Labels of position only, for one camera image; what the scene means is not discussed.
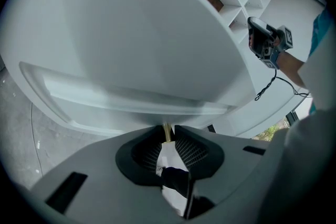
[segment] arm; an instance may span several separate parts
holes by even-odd
[[[288,52],[283,51],[278,56],[277,64],[280,70],[297,86],[306,88],[306,86],[304,85],[302,79],[298,74],[298,70],[301,68],[304,62],[295,58]]]

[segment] handheld device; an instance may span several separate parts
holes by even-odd
[[[279,69],[279,54],[293,47],[291,31],[285,26],[275,29],[256,17],[249,17],[247,24],[250,50],[268,68]]]

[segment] black slot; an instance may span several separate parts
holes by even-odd
[[[264,150],[262,148],[258,148],[258,147],[246,146],[246,147],[243,148],[243,151],[251,152],[251,153],[258,154],[258,155],[262,156],[262,155],[264,155],[266,150]]]
[[[212,124],[209,125],[207,128],[208,128],[208,131],[209,131],[209,132],[211,132],[211,133],[216,133],[215,128],[214,128],[214,126],[213,126]]]
[[[46,200],[46,204],[63,214],[87,177],[84,174],[71,173]]]

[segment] concrete floor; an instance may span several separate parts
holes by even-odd
[[[66,129],[45,116],[0,72],[0,157],[13,181],[30,189],[67,157],[107,136]]]

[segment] wire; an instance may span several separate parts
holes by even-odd
[[[255,101],[258,101],[260,99],[260,97],[264,94],[264,92],[272,85],[273,81],[275,81],[275,79],[279,79],[279,80],[282,80],[284,81],[285,83],[289,84],[292,89],[293,89],[293,94],[294,95],[299,95],[301,97],[307,97],[307,98],[311,98],[311,95],[310,93],[299,93],[294,87],[293,85],[288,82],[287,80],[283,79],[283,78],[280,78],[280,77],[277,77],[277,70],[275,70],[275,74],[274,74],[274,77],[271,79],[271,81],[267,84],[266,87],[264,87],[258,94],[257,96],[254,98]]]
[[[41,166],[41,162],[40,162],[40,158],[38,156],[38,153],[37,153],[37,149],[36,149],[36,143],[35,143],[35,137],[34,137],[34,131],[33,131],[33,120],[32,120],[32,116],[33,115],[33,103],[30,104],[30,123],[31,123],[31,134],[33,136],[33,141],[34,141],[34,148],[35,148],[35,151],[36,151],[36,155],[37,155],[37,160],[38,160],[38,163],[40,165],[40,171],[41,171],[41,175],[43,176],[43,172],[42,172],[42,166]]]

